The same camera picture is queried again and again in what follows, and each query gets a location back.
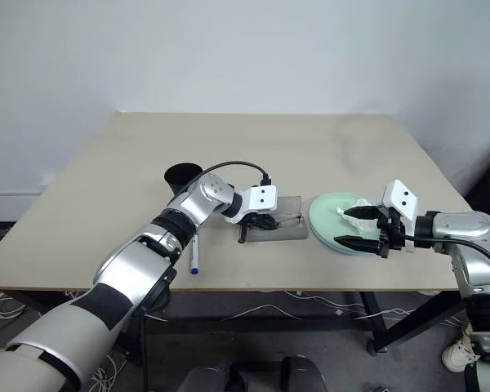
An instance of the green plate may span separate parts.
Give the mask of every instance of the green plate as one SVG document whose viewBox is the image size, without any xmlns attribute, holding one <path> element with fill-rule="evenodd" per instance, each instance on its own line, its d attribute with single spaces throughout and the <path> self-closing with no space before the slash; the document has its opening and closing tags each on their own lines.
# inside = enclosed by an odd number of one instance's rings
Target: green plate
<svg viewBox="0 0 490 392">
<path fill-rule="evenodd" d="M 337 208 L 347 210 L 352 207 L 358 199 L 355 194 L 324 194 L 316 198 L 310 205 L 309 220 L 310 228 L 319 240 L 331 249 L 346 255 L 366 255 L 365 252 L 353 251 L 334 241 L 334 237 L 341 235 L 361 234 L 349 222 L 343 219 L 338 213 Z M 379 229 L 364 233 L 367 239 L 378 239 Z"/>
</svg>

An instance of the white cloth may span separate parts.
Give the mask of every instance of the white cloth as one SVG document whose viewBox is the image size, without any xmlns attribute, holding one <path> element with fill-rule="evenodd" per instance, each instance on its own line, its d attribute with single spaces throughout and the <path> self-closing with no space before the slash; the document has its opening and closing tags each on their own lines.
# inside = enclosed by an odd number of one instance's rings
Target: white cloth
<svg viewBox="0 0 490 392">
<path fill-rule="evenodd" d="M 363 207 L 363 206 L 372 206 L 373 204 L 370 203 L 367 199 L 365 198 L 359 198 L 356 203 L 354 203 L 352 207 Z M 374 230 L 377 230 L 377 219 L 372 219 L 372 220 L 366 220 L 366 219 L 358 219 L 358 218 L 353 218 L 352 216 L 345 215 L 345 211 L 342 210 L 341 208 L 337 208 L 337 213 L 345 219 L 347 222 L 349 222 L 355 229 L 363 236 L 364 233 L 370 233 Z"/>
</svg>

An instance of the beige tabletop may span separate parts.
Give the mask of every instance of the beige tabletop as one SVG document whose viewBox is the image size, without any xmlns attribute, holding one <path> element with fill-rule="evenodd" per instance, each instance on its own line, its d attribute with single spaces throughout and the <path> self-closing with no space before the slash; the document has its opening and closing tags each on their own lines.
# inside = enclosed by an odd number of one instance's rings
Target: beige tabletop
<svg viewBox="0 0 490 392">
<path fill-rule="evenodd" d="M 300 195 L 305 215 L 321 194 L 379 202 L 400 179 L 420 210 L 469 209 L 416 141 L 390 117 L 372 115 L 117 114 L 62 171 L 0 242 L 0 287 L 84 289 L 99 263 L 154 218 L 172 196 L 175 163 L 202 167 L 242 159 L 261 165 L 280 196 Z M 239 189 L 260 179 L 249 167 L 217 172 Z M 213 216 L 200 232 L 200 274 L 189 252 L 178 290 L 455 289 L 447 256 L 431 250 L 344 256 L 306 240 L 238 244 L 238 227 Z"/>
</svg>

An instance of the black cup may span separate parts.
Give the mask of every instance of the black cup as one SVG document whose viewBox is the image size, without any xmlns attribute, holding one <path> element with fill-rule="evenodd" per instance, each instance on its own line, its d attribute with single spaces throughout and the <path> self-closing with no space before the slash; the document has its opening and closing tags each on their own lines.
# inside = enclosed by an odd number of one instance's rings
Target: black cup
<svg viewBox="0 0 490 392">
<path fill-rule="evenodd" d="M 163 178 L 169 184 L 174 195 L 178 194 L 183 187 L 195 178 L 203 169 L 196 163 L 178 163 L 165 171 Z"/>
</svg>

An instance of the white marker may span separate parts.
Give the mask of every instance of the white marker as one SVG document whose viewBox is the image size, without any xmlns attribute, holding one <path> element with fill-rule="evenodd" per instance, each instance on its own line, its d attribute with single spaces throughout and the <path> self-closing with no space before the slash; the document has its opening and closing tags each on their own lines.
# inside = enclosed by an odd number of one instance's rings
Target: white marker
<svg viewBox="0 0 490 392">
<path fill-rule="evenodd" d="M 196 275 L 199 272 L 198 265 L 198 235 L 193 236 L 193 255 L 190 259 L 190 273 Z"/>
</svg>

